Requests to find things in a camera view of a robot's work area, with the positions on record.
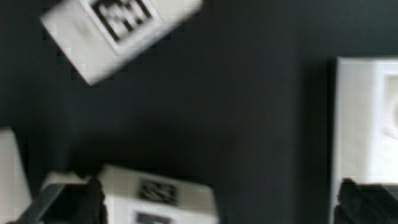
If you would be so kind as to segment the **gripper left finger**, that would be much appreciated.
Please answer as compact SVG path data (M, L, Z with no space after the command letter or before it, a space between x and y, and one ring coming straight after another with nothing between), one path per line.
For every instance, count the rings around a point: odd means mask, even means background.
M107 224L102 183L50 184L17 219L17 224Z

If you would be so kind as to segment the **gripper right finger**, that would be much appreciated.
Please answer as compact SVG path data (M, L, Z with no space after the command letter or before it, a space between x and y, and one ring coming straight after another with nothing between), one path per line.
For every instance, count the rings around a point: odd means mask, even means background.
M335 224L398 224L398 184L343 180Z

